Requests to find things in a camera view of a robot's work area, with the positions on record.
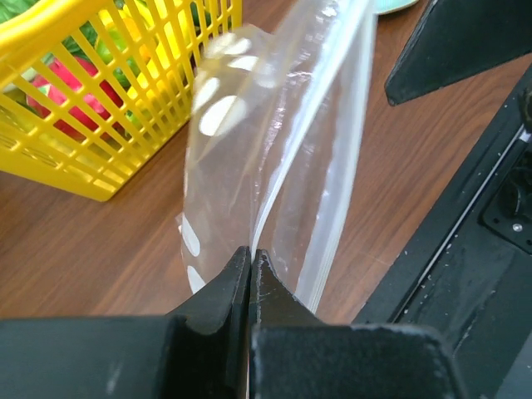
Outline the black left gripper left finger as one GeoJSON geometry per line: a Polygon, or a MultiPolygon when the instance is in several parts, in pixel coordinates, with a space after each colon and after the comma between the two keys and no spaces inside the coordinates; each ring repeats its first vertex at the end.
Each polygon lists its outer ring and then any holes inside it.
{"type": "Polygon", "coordinates": [[[1,322],[4,398],[235,398],[251,255],[165,315],[1,322]]]}

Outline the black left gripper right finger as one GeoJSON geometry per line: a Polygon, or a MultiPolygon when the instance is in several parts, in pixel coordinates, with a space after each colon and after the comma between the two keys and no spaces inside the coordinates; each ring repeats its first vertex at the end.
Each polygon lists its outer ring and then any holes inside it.
{"type": "Polygon", "coordinates": [[[252,398],[465,398],[435,330],[411,324],[331,325],[288,291],[264,250],[252,264],[252,398]]]}

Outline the dotted clear zip bag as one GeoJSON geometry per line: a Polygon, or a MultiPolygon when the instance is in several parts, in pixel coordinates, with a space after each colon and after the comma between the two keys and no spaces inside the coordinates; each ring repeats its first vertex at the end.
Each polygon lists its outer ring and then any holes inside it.
{"type": "Polygon", "coordinates": [[[193,292],[245,246],[318,308],[357,172],[376,25],[370,1],[298,1],[274,32],[245,25],[209,41],[179,218],[193,292]]]}

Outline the green toy lettuce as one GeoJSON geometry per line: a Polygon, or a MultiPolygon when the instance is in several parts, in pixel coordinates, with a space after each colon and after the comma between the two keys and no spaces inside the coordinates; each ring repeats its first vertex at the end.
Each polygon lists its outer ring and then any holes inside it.
{"type": "Polygon", "coordinates": [[[37,2],[38,0],[0,0],[0,23],[23,14],[37,2]]]}

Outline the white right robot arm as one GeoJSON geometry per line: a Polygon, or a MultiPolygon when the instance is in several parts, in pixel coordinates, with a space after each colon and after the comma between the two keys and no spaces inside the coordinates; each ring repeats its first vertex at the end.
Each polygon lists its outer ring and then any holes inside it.
{"type": "Polygon", "coordinates": [[[385,83],[397,106],[531,53],[530,1],[430,1],[385,83]]]}

